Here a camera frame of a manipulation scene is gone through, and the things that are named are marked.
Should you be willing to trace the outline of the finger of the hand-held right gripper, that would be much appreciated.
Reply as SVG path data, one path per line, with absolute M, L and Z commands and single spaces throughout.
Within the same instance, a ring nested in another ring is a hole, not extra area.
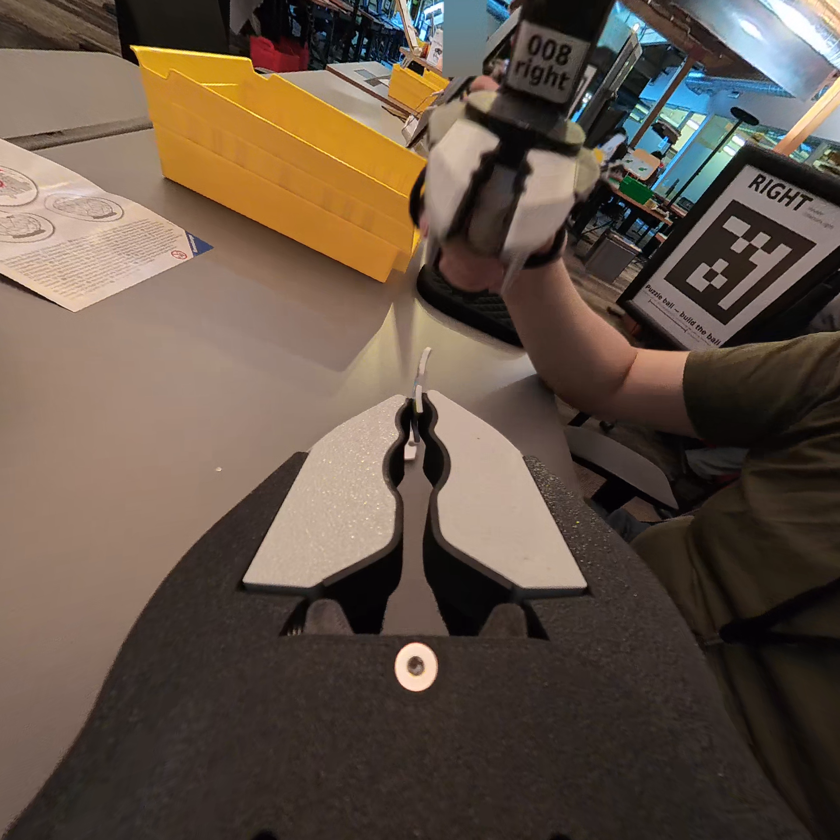
M 579 155 L 531 150 L 529 172 L 512 209 L 502 247 L 506 269 L 500 293 L 508 293 L 531 256 L 551 244 L 576 199 Z
M 496 242 L 496 135 L 457 119 L 427 159 L 421 222 L 429 241 Z

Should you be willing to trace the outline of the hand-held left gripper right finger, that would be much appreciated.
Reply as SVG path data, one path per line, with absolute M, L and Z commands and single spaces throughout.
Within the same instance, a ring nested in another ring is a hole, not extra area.
M 512 595 L 583 594 L 584 575 L 522 452 L 438 391 L 423 394 L 420 421 L 435 548 Z

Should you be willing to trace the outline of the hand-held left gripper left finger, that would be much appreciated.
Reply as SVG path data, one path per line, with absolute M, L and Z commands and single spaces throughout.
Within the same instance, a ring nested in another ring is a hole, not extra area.
M 311 447 L 242 580 L 312 595 L 392 553 L 402 537 L 405 397 L 393 395 Z

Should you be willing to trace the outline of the yellow plastic bin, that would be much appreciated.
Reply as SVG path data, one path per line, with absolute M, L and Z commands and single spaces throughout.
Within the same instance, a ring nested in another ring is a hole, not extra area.
M 394 65 L 388 83 L 388 97 L 405 110 L 419 115 L 434 104 L 449 79 L 432 70 L 423 75 L 403 66 Z
M 166 179 L 374 280 L 406 271 L 418 154 L 249 58 L 131 49 Z

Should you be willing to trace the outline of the person's right forearm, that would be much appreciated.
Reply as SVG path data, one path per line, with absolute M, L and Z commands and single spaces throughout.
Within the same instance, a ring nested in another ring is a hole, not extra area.
M 505 274 L 499 293 L 535 371 L 579 412 L 659 432 L 694 436 L 686 406 L 688 353 L 633 345 L 581 297 L 560 251 Z

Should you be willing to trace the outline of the white printed sign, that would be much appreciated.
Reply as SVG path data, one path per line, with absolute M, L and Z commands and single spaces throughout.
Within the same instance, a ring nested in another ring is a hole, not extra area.
M 656 347 L 785 340 L 838 296 L 838 272 L 838 176 L 749 143 L 617 304 Z

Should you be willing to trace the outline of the white instruction leaflet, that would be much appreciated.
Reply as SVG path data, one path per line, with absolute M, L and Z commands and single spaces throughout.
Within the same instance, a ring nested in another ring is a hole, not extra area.
M 130 199 L 1 141 L 1 275 L 70 312 L 213 247 Z

